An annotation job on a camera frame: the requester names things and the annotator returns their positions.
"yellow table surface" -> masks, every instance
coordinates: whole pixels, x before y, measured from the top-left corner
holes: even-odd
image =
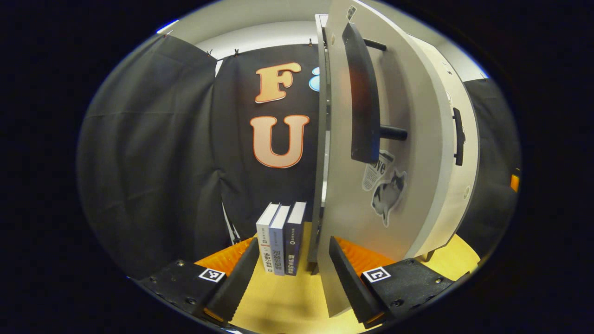
[[[366,331],[363,324],[357,322],[352,308],[332,318],[328,316],[320,274],[310,275],[307,271],[310,232],[311,223],[305,222],[296,276],[267,273],[258,259],[231,324],[262,334]],[[474,271],[479,261],[476,253],[457,235],[447,246],[437,249],[430,261],[424,258],[420,256],[417,260],[452,280]]]

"white book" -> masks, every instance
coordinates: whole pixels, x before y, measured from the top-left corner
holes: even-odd
[[[285,275],[285,252],[283,243],[283,226],[287,220],[290,206],[282,205],[276,213],[276,217],[270,223],[270,250],[272,251],[272,266],[274,274]]]
[[[264,269],[266,272],[273,273],[274,269],[272,266],[272,252],[270,250],[270,235],[268,232],[268,226],[270,222],[276,216],[280,204],[269,203],[264,210],[264,213],[260,216],[256,222],[256,230],[258,231],[258,243],[260,246],[260,256],[262,257],[262,263],[264,263]]]

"sticker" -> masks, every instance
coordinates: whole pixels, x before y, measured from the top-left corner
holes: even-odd
[[[371,207],[383,218],[384,227],[390,226],[390,212],[400,203],[406,190],[406,172],[393,169],[391,178],[381,181],[373,193]]]
[[[320,67],[314,68],[311,71],[311,74],[315,75],[315,77],[309,79],[309,88],[315,90],[316,92],[320,91]]]
[[[366,272],[363,272],[363,275],[365,275],[365,277],[367,277],[367,279],[371,283],[381,281],[384,278],[388,278],[388,277],[392,276],[392,275],[388,274],[388,272],[382,267],[367,270]]]
[[[380,158],[375,163],[368,163],[365,167],[363,174],[363,190],[369,191],[373,189],[375,183],[381,179],[387,171],[389,171],[390,165],[394,162],[394,156],[390,152],[380,150]]]
[[[221,278],[223,278],[224,275],[224,272],[206,268],[206,270],[203,271],[202,274],[198,275],[198,277],[207,281],[218,282],[221,280]]]
[[[454,105],[451,102],[451,95],[447,92],[447,90],[445,91],[445,94],[447,95],[447,100],[450,102],[450,108],[453,108]]]
[[[349,11],[346,12],[346,19],[350,21],[350,19],[353,17],[353,15],[355,15],[356,10],[357,10],[357,8],[355,8],[355,6],[349,7]]]

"black curtain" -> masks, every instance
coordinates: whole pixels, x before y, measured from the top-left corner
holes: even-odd
[[[80,197],[130,277],[230,245],[209,136],[215,66],[194,45],[155,35],[89,106],[77,152]]]
[[[511,176],[520,175],[520,142],[505,98],[490,79],[464,82],[479,128],[479,170],[475,189],[456,232],[479,257],[499,240],[516,207]]]

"ceiling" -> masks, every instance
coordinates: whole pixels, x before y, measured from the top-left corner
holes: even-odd
[[[171,27],[172,36],[194,45],[246,27],[284,21],[313,21],[314,14],[327,14],[331,0],[221,0],[202,7]],[[407,33],[429,44],[447,40],[424,23],[380,1],[363,0]]]

